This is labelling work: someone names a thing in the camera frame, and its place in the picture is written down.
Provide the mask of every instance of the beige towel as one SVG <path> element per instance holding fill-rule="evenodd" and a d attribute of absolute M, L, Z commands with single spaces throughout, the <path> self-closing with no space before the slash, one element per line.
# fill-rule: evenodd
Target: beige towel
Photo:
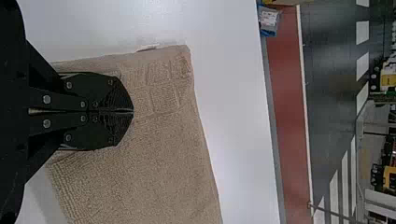
<path fill-rule="evenodd" d="M 53 66 L 119 77 L 135 109 L 117 147 L 47 163 L 69 223 L 222 223 L 186 46 Z"/>

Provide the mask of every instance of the red floor stripe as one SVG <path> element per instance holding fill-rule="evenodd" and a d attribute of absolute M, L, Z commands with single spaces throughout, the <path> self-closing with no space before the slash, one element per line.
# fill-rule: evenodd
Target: red floor stripe
<path fill-rule="evenodd" d="M 288 224 L 312 223 L 296 7 L 283 7 L 277 37 L 267 38 Z"/>

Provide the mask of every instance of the folded towel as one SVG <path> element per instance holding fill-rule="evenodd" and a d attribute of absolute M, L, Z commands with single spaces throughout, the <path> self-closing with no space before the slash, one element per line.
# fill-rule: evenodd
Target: folded towel
<path fill-rule="evenodd" d="M 54 63 L 120 78 L 134 121 L 117 147 L 46 164 L 69 223 L 222 223 L 186 46 Z"/>

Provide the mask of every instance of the white table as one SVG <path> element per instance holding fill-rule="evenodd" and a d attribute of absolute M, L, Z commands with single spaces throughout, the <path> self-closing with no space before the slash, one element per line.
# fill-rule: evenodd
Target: white table
<path fill-rule="evenodd" d="M 187 44 L 224 223 L 279 222 L 255 1 L 19 2 L 27 37 L 48 61 Z M 54 220 L 66 223 L 41 170 L 19 223 Z"/>

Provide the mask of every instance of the white floor marking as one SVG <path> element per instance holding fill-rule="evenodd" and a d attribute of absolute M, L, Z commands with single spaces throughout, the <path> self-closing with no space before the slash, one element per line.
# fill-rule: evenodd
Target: white floor marking
<path fill-rule="evenodd" d="M 367 52 L 356 61 L 357 81 L 361 79 L 361 77 L 369 70 L 369 59 L 370 59 L 370 53 Z"/>
<path fill-rule="evenodd" d="M 363 6 L 363 7 L 369 7 L 370 0 L 356 0 L 356 5 Z"/>
<path fill-rule="evenodd" d="M 356 45 L 359 45 L 370 38 L 370 22 L 357 21 L 356 22 Z"/>
<path fill-rule="evenodd" d="M 369 83 L 367 82 L 366 85 L 364 85 L 364 87 L 361 89 L 359 94 L 356 96 L 356 115 L 359 115 L 368 97 L 369 97 Z"/>
<path fill-rule="evenodd" d="M 356 145 L 355 136 L 350 142 L 350 174 L 351 174 L 351 190 L 352 190 L 352 214 L 355 213 L 356 208 Z"/>
<path fill-rule="evenodd" d="M 343 172 L 343 215 L 349 217 L 349 170 L 347 168 L 348 156 L 347 151 L 342 161 Z M 344 220 L 344 224 L 349 224 L 348 220 Z"/>
<path fill-rule="evenodd" d="M 320 208 L 324 208 L 324 199 L 322 198 L 319 203 Z M 325 224 L 324 212 L 316 210 L 314 214 L 314 224 Z"/>
<path fill-rule="evenodd" d="M 309 127 L 308 127 L 308 112 L 306 106 L 306 88 L 305 88 L 305 67 L 304 67 L 304 52 L 303 52 L 303 33 L 301 28 L 301 11 L 300 5 L 296 7 L 297 10 L 297 25 L 298 25 L 298 38 L 300 47 L 300 66 L 301 66 L 301 81 L 303 85 L 303 101 L 304 101 L 304 121 L 305 121 L 305 143 L 306 143 L 306 160 L 308 168 L 308 182 L 309 182 L 309 197 L 310 201 L 314 201 L 312 189 L 312 173 L 311 173 L 311 149 L 309 146 Z M 311 209 L 311 216 L 313 216 L 314 209 Z"/>
<path fill-rule="evenodd" d="M 335 171 L 330 182 L 330 209 L 334 213 L 340 213 L 338 208 L 338 171 Z M 339 217 L 332 215 L 332 224 L 339 224 Z"/>

